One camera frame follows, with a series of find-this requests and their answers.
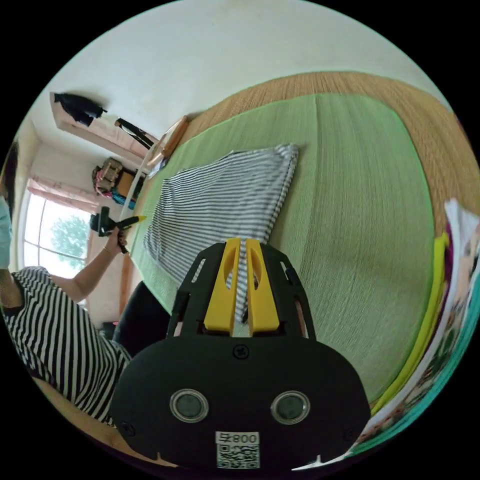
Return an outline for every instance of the tree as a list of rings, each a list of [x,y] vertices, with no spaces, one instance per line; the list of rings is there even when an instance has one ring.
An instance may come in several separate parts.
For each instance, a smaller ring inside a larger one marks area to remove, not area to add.
[[[59,218],[52,226],[51,243],[57,252],[71,255],[72,257],[84,257],[88,243],[90,225],[79,216],[72,215],[70,218]],[[73,269],[79,270],[84,262],[77,258],[58,255],[61,262],[67,262]]]

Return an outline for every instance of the face mask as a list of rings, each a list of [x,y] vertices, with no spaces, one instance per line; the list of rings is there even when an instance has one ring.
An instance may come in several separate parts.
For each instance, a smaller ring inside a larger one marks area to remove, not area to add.
[[[12,221],[5,199],[0,196],[0,270],[10,265],[10,244],[12,243]]]

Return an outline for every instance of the yellow plastic part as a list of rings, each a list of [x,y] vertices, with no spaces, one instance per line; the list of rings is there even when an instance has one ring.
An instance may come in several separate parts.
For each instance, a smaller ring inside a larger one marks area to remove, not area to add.
[[[279,316],[270,287],[267,268],[260,242],[246,241],[246,275],[248,297],[248,327],[250,336],[259,332],[272,332],[279,328]],[[255,277],[258,285],[255,289]]]
[[[216,276],[210,303],[203,324],[209,332],[224,332],[230,336],[234,330],[237,281],[239,276],[240,239],[226,241],[220,268]],[[227,279],[231,272],[230,288]]]
[[[396,379],[383,392],[375,406],[371,409],[372,415],[375,415],[384,405],[390,402],[404,387],[424,356],[425,350],[432,338],[438,315],[440,314],[442,298],[447,286],[445,282],[445,248],[448,246],[449,237],[446,233],[435,239],[433,247],[433,281],[428,306],[420,326],[420,331],[418,332],[415,344],[405,365],[400,370]]]

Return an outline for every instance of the window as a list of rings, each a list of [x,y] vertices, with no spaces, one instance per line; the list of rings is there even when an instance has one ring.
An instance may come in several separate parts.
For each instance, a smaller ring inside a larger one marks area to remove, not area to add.
[[[23,235],[23,263],[72,279],[85,266],[89,233],[89,213],[31,194]]]

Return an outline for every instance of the green tatami mat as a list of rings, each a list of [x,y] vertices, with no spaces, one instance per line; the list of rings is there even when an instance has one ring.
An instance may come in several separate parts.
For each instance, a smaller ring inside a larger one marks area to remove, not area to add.
[[[394,111],[369,97],[339,94],[247,111],[179,147],[142,194],[143,211],[137,213],[152,218],[163,180],[179,170],[232,150],[285,143],[297,144],[300,156],[270,244],[285,252],[298,272],[317,339],[352,363],[369,400],[375,400],[412,349],[433,267],[427,183]],[[148,223],[139,224],[131,257],[171,311],[177,285],[143,249]],[[247,328],[237,325],[235,334],[247,335]],[[305,367],[315,374],[315,365]]]

